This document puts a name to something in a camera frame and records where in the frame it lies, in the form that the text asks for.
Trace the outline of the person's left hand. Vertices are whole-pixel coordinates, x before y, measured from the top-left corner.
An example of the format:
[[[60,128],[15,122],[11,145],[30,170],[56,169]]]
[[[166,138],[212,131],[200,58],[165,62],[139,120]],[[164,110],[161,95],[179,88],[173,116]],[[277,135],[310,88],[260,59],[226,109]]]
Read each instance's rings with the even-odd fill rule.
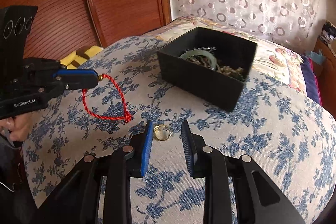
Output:
[[[11,131],[12,141],[25,141],[32,129],[32,113],[26,113],[1,120],[1,134],[5,136],[5,129]]]

